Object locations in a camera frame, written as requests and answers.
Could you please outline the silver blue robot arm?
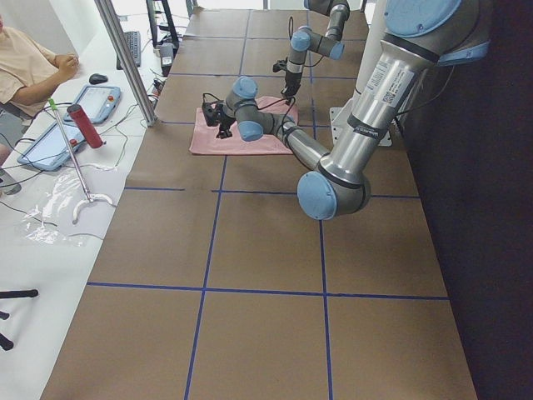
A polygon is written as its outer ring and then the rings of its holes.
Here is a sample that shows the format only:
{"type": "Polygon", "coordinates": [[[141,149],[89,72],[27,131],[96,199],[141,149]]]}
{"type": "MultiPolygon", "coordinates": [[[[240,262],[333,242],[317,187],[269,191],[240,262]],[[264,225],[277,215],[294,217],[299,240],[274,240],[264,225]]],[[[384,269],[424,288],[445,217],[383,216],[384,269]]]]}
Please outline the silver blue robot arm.
{"type": "Polygon", "coordinates": [[[364,169],[419,76],[430,68],[483,58],[492,11],[490,1],[388,2],[381,55],[362,92],[352,97],[332,148],[309,137],[287,114],[261,111],[250,77],[238,78],[225,99],[204,103],[204,118],[218,128],[220,138],[229,138],[236,125],[244,141],[272,135],[289,148],[308,169],[297,197],[310,218],[355,213],[371,194],[364,169]]]}
{"type": "Polygon", "coordinates": [[[351,9],[347,1],[305,1],[304,7],[315,13],[329,17],[324,35],[314,32],[308,26],[299,27],[290,38],[290,50],[286,58],[278,60],[272,67],[273,72],[285,73],[285,86],[281,95],[285,99],[293,98],[300,86],[309,52],[338,60],[344,52],[341,42],[346,21],[351,9]]]}

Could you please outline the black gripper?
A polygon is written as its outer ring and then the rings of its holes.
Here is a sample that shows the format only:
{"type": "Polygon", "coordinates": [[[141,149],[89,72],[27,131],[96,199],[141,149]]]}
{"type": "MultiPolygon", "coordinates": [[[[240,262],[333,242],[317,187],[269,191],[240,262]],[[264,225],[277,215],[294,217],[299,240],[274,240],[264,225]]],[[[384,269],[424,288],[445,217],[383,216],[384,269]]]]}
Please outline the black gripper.
{"type": "Polygon", "coordinates": [[[281,94],[283,97],[293,97],[301,86],[302,72],[285,71],[285,87],[281,94]]]}
{"type": "Polygon", "coordinates": [[[216,135],[217,139],[231,138],[231,126],[236,121],[234,117],[230,117],[223,110],[223,107],[217,109],[217,121],[219,125],[219,132],[216,135]]]}

